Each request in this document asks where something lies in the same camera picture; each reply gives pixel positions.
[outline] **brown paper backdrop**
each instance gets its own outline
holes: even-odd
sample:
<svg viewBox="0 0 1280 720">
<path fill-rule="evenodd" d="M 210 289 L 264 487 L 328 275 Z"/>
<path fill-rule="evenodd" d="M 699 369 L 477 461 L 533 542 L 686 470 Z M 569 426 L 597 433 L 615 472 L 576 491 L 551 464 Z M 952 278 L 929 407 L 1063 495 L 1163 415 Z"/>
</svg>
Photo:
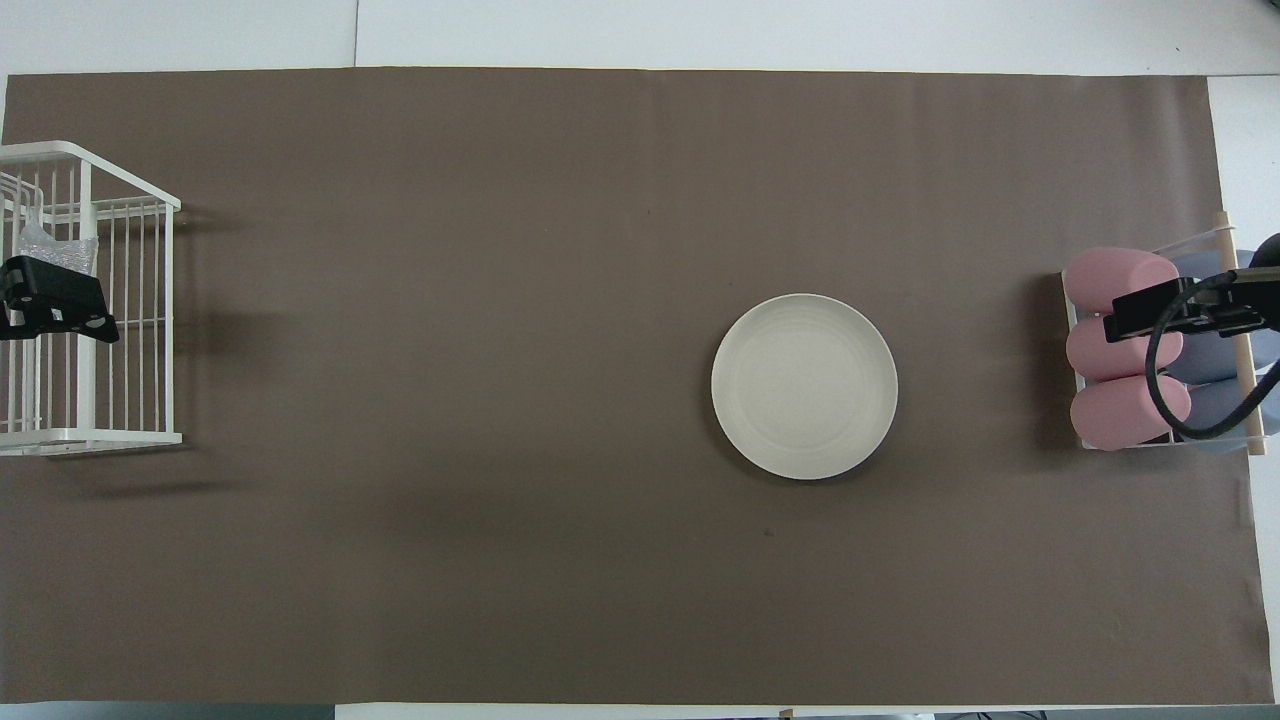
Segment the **brown paper backdrop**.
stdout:
<svg viewBox="0 0 1280 720">
<path fill-rule="evenodd" d="M 180 451 L 0 461 L 4 698 L 1271 700 L 1242 455 L 1075 447 L 1055 273 L 1219 209 L 1202 78 L 14 77 L 180 196 Z M 772 478 L 716 346 L 876 322 L 897 419 Z"/>
</svg>

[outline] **white holder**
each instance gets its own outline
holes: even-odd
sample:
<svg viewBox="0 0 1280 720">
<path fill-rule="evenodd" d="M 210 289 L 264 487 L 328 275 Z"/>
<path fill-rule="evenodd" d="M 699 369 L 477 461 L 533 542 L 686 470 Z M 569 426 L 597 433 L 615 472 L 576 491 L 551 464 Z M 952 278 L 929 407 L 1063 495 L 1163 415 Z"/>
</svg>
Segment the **white holder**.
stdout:
<svg viewBox="0 0 1280 720">
<path fill-rule="evenodd" d="M 0 146 L 0 260 L 31 222 L 59 241 L 97 237 L 95 274 L 120 331 L 113 345 L 70 333 L 0 342 L 0 455 L 180 443 L 173 214 L 182 202 L 61 141 Z"/>
<path fill-rule="evenodd" d="M 1157 250 L 1152 250 L 1156 255 L 1161 258 L 1167 258 L 1174 260 L 1181 258 L 1183 255 L 1192 255 L 1194 252 L 1206 252 L 1216 250 L 1219 254 L 1219 261 L 1221 263 L 1222 272 L 1236 269 L 1235 259 L 1235 238 L 1231 233 L 1235 225 L 1231 224 L 1231 219 L 1226 213 L 1217 213 L 1216 224 L 1213 229 L 1203 232 L 1194 237 L 1175 242 L 1172 245 L 1166 245 Z M 1066 291 L 1064 286 L 1062 296 L 1066 297 Z M 1066 300 L 1066 327 L 1068 331 L 1075 327 L 1075 324 L 1082 319 L 1082 314 L 1076 311 L 1075 305 L 1071 304 L 1070 299 Z M 1248 333 L 1238 334 L 1231 338 L 1235 345 L 1235 377 L 1240 383 L 1240 391 L 1243 395 L 1248 395 L 1249 391 L 1257 386 L 1257 378 L 1254 375 L 1253 368 L 1253 346 L 1249 342 Z M 1087 380 L 1079 373 L 1075 374 L 1075 392 L 1080 392 L 1085 387 L 1094 384 L 1093 380 Z M 1257 409 L 1244 419 L 1245 436 L 1248 438 L 1248 451 L 1249 455 L 1266 455 L 1266 434 L 1262 430 L 1262 410 Z M 1165 433 L 1164 436 L 1147 441 L 1142 445 L 1135 445 L 1132 447 L 1169 447 L 1171 445 L 1190 445 L 1190 443 L 1211 443 L 1221 442 L 1217 439 L 1204 439 L 1204 441 L 1189 441 L 1175 438 L 1172 432 Z M 1097 450 L 1092 445 L 1080 441 L 1080 446 L 1087 450 Z"/>
</svg>

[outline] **white wire frame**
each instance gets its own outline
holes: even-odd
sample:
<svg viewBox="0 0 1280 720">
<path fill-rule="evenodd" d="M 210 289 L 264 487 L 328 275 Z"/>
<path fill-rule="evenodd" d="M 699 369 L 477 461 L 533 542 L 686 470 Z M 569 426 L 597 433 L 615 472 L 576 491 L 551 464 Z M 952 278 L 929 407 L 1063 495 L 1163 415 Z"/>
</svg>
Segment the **white wire frame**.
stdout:
<svg viewBox="0 0 1280 720">
<path fill-rule="evenodd" d="M 113 345 L 76 334 L 0 342 L 0 455 L 180 443 L 173 215 L 182 202 L 61 141 L 0 146 L 0 260 L 32 222 L 55 240 L 97 238 L 96 275 L 120 332 Z"/>
</svg>

